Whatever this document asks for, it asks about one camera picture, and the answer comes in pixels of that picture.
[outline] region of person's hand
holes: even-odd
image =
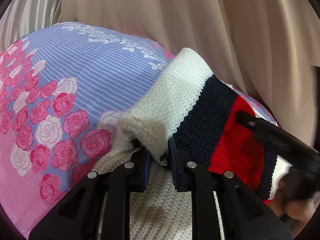
[[[292,200],[283,205],[282,190],[285,186],[285,177],[279,181],[279,187],[275,198],[270,202],[269,208],[278,216],[282,217],[287,214],[289,217],[298,220],[297,224],[291,230],[293,238],[295,238],[301,230],[306,226],[313,216],[319,204],[319,193],[313,199],[306,200]]]

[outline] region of knitted garment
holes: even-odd
[[[151,89],[118,119],[111,152],[95,170],[105,173],[128,161],[138,139],[160,164],[168,139],[209,171],[233,171],[262,200],[274,194],[276,181],[288,163],[252,139],[252,132],[235,122],[236,113],[253,110],[220,82],[193,50],[183,49]],[[191,194],[174,190],[171,173],[151,167],[145,193],[132,193],[132,239],[191,239]]]

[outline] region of white knit fabric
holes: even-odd
[[[140,101],[120,116],[112,150],[98,161],[95,170],[100,174],[110,172],[129,161],[135,151],[131,141],[136,138],[161,163],[168,139],[193,108],[212,75],[196,52],[183,49]],[[158,163],[151,166],[146,192],[131,195],[131,239],[191,239],[191,194],[177,193],[171,173]]]

